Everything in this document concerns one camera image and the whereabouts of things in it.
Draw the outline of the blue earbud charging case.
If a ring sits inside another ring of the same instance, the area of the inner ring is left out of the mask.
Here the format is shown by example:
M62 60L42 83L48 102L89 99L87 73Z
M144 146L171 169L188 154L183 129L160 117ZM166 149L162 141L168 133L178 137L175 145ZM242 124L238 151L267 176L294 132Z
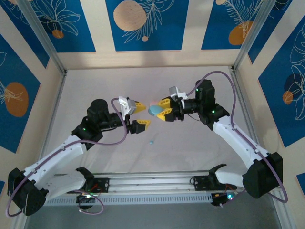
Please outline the blue earbud charging case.
M149 109L148 109L148 113L151 116L156 117L159 113L161 113L162 111L164 111L164 108L162 108L159 105L150 105Z

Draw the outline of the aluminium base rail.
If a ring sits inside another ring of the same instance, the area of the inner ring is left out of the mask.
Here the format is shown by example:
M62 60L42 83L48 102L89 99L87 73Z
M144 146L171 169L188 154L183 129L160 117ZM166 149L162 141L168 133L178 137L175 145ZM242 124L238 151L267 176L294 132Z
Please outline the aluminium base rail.
M207 170L176 172L95 173L95 177L109 178L112 194L173 194L194 193L190 180L194 176L206 176Z

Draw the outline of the aluminium frame post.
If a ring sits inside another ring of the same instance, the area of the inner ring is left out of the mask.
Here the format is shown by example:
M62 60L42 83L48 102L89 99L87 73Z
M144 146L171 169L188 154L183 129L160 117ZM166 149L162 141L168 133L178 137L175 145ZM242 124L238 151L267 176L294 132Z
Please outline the aluminium frame post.
M262 7L258 11L257 16L239 50L239 53L232 65L233 73L236 73L242 64L244 58L248 54L250 48L252 47L255 39L257 38L262 26L267 20L269 13L271 12L273 6L275 5L276 0L263 0Z
M38 38L39 42L43 46L44 50L54 62L61 76L65 77L67 70L63 66L55 47L53 46L48 34L46 33L43 25L38 19L34 9L31 7L30 3L27 0L16 0L16 3L19 9L21 10L23 16L29 23L31 29L35 33L36 37Z

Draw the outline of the black controller board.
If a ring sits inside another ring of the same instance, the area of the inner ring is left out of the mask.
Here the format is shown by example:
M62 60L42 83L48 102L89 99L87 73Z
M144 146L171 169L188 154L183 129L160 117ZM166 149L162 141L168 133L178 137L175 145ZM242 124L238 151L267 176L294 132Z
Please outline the black controller board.
M226 192L216 192L212 193L212 205L216 207L222 207L223 205L232 201L238 194L237 191L226 191Z
M81 210L89 210L96 202L95 198L90 195L80 194L76 197L76 203Z

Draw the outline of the aluminium side rail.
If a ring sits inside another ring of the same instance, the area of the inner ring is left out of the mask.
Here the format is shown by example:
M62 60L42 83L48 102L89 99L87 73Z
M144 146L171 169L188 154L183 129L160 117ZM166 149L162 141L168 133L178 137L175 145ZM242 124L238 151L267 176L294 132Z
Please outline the aluminium side rail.
M56 113L57 113L57 110L58 110L58 106L59 106L59 103L60 103L61 94L62 94L64 85L65 85L65 81L66 81L66 77L67 77L67 72L68 71L65 71L65 74L62 77L61 83L59 85L59 88L58 88L58 91L57 91L57 94L56 94L56 100L55 100L55 103L54 103L54 106L53 106L50 123L48 125L47 133L46 133L46 136L44 138L44 141L43 141L43 144L42 144L42 148L41 148L41 151L40 151L40 154L39 154L39 157L38 157L39 160L43 158L43 155L44 155L44 153L45 153L45 151L46 151L46 149L48 147L48 144L49 144L49 140L50 140L50 137L51 137L51 132L52 132L53 124L54 124L54 121L55 121L55 116L56 116Z
M259 137L256 132L256 127L254 126L254 122L252 120L252 114L250 110L251 106L249 104L250 101L245 91L241 75L239 72L234 71L234 68L232 66L229 66L228 68L232 81L235 85L236 95L238 97L238 101L244 116L248 135L259 145L261 142L259 140Z

